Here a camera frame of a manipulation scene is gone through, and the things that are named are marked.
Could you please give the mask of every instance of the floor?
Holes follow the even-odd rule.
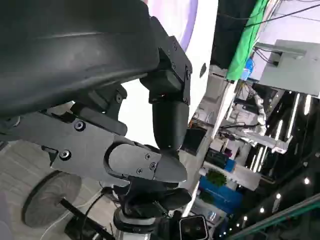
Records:
[[[21,220],[21,209],[30,191],[52,171],[53,169],[49,167],[47,153],[35,144],[17,141],[0,152],[0,192],[6,196],[15,240],[69,240],[64,234],[64,227],[71,219],[71,214],[57,224],[43,228],[30,228]],[[97,192],[100,188],[97,181],[83,179],[80,194],[74,205],[86,204],[80,208],[85,212],[90,203],[94,201],[95,196],[98,196]],[[92,208],[89,217],[106,226],[110,233],[110,223],[112,223],[115,208],[107,198],[102,198]]]

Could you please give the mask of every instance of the small blue object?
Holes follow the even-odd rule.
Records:
[[[234,170],[235,165],[236,165],[236,161],[228,159],[228,161],[226,161],[226,165],[224,167],[224,170],[231,173]]]
[[[241,80],[246,81],[248,77],[250,77],[255,67],[253,59],[250,57],[245,63],[242,75],[240,77]]]

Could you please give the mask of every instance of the gray panel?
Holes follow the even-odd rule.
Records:
[[[283,53],[277,67],[267,63],[260,84],[310,94],[320,93],[320,44],[277,40],[276,46],[305,50],[303,57]]]

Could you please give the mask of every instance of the green fabric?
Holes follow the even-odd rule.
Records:
[[[263,20],[264,9],[266,8],[267,3],[268,0],[257,0],[246,26],[259,23]],[[257,24],[243,29],[242,36],[226,74],[226,79],[236,81],[241,77],[246,62],[251,55],[259,27],[260,24]]]

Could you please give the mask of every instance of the green plant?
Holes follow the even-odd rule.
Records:
[[[207,204],[213,204],[215,200],[214,197],[205,190],[200,192],[199,198]]]
[[[226,184],[227,178],[221,172],[209,170],[206,174],[206,179],[217,187],[221,187]]]

